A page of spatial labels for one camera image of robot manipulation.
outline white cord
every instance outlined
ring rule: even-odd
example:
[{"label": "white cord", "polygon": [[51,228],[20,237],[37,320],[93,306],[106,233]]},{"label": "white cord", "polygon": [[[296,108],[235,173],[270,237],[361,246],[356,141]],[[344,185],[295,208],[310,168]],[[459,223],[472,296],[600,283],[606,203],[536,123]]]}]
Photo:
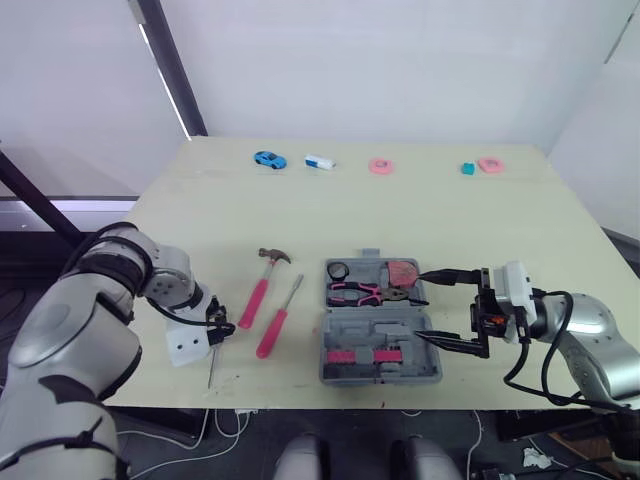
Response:
[{"label": "white cord", "polygon": [[238,440],[240,440],[240,430],[241,430],[241,427],[240,427],[240,415],[238,415],[237,413],[236,413],[236,420],[238,422],[238,430],[237,430],[238,433],[236,433],[234,435],[235,440],[233,441],[231,446],[229,448],[227,448],[226,450],[223,450],[223,451],[218,452],[218,453],[212,453],[211,455],[206,455],[204,457],[181,458],[179,460],[170,460],[168,462],[159,463],[158,465],[153,465],[153,466],[141,471],[140,473],[136,473],[135,475],[133,475],[131,477],[131,480],[135,480],[136,478],[140,478],[142,475],[146,475],[149,472],[153,472],[154,470],[157,470],[158,468],[161,468],[161,467],[166,467],[167,465],[173,465],[175,463],[184,463],[184,462],[197,462],[199,460],[208,460],[209,458],[219,457],[220,455],[224,455],[225,453],[229,453],[238,444]]},{"label": "white cord", "polygon": [[[247,419],[244,422],[244,425],[242,426],[242,428],[240,429],[240,433],[244,432],[247,427],[249,426],[249,412],[247,412]],[[227,432],[225,432],[224,430],[222,430],[222,428],[220,428],[220,424],[218,423],[218,410],[214,410],[213,412],[213,421],[216,424],[216,429],[218,429],[218,433],[220,435],[222,435],[225,438],[234,438],[236,435],[238,435],[237,433],[232,433],[232,434],[228,434]]]},{"label": "white cord", "polygon": [[195,450],[200,446],[200,442],[202,442],[202,438],[204,437],[204,431],[207,427],[207,419],[209,418],[209,409],[207,409],[204,413],[204,419],[202,420],[202,428],[200,429],[200,436],[198,436],[198,440],[193,445],[185,445],[184,443],[178,442],[173,438],[163,437],[162,435],[154,435],[152,433],[142,432],[140,430],[123,430],[122,432],[118,432],[118,435],[141,435],[143,437],[155,438],[156,440],[163,440],[165,442],[172,443],[182,448],[183,450]]},{"label": "white cord", "polygon": [[478,421],[478,440],[476,440],[476,443],[473,444],[473,446],[467,453],[467,480],[469,480],[471,477],[471,454],[482,441],[482,422],[480,421],[480,415],[478,415],[478,412],[476,412],[475,410],[473,411],[473,413],[476,416],[476,420]]},{"label": "white cord", "polygon": [[[542,449],[536,444],[536,442],[534,442],[531,438],[529,439],[529,443],[531,443],[531,445],[533,445],[533,448],[535,448],[536,450],[538,450],[538,452],[540,452],[542,455],[544,455],[545,457],[547,457],[549,460],[551,460],[552,463],[555,463],[556,465],[558,465],[559,467],[562,468],[569,468],[568,465],[565,465],[562,462],[559,462],[558,460],[556,460],[553,457],[550,457],[549,455],[547,455],[546,453],[544,453],[542,451]],[[576,472],[580,472],[580,473],[586,473],[587,475],[593,475],[594,477],[600,477],[604,480],[612,480],[610,477],[607,477],[606,475],[601,475],[598,472],[591,472],[589,470],[582,470],[581,468],[576,468],[575,470]]]}]

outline metal hammer head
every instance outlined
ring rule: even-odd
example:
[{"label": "metal hammer head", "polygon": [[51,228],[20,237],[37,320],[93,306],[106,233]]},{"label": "metal hammer head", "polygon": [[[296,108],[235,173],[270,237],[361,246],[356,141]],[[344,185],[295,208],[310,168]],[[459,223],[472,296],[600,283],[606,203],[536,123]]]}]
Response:
[{"label": "metal hammer head", "polygon": [[278,260],[285,260],[287,263],[291,263],[289,255],[284,253],[282,250],[277,250],[275,248],[272,248],[271,250],[261,248],[258,250],[258,256],[269,257],[273,263],[276,263]]}]

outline pliers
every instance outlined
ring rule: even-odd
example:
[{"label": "pliers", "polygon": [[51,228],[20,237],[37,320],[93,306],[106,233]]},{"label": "pliers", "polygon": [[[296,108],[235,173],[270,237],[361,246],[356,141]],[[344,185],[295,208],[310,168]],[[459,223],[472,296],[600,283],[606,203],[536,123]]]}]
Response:
[{"label": "pliers", "polygon": [[339,297],[329,297],[327,305],[330,307],[361,307],[370,305],[379,307],[382,302],[406,300],[409,298],[409,292],[400,288],[380,288],[375,283],[359,283],[359,282],[337,282],[329,284],[329,290],[357,290],[359,292],[368,293],[368,295],[354,300]]}]

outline pink donut ring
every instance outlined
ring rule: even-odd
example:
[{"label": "pink donut ring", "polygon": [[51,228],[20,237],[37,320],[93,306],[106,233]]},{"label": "pink donut ring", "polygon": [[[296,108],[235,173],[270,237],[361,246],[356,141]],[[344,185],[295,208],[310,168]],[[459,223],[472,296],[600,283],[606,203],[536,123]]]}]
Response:
[{"label": "pink donut ring", "polygon": [[369,161],[369,171],[378,175],[393,173],[393,162],[384,158],[372,158]]},{"label": "pink donut ring", "polygon": [[504,170],[504,163],[497,157],[484,157],[478,160],[478,166],[485,173],[500,173]]}]

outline tool case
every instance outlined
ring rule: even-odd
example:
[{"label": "tool case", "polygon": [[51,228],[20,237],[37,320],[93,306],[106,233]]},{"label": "tool case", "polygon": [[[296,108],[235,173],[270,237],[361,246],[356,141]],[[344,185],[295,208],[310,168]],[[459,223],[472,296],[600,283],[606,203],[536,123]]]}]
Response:
[{"label": "tool case", "polygon": [[[385,301],[379,306],[330,306],[329,298],[355,300],[362,293],[331,290],[335,283],[328,273],[330,264],[348,268],[344,282],[389,287],[388,261],[412,263],[412,258],[380,258],[380,250],[363,249],[362,257],[331,258],[325,264],[325,306],[320,379],[327,385],[430,384],[442,378],[437,348],[413,334],[431,330],[431,320],[423,305],[410,300]],[[409,299],[426,301],[420,281],[409,289]]]}]

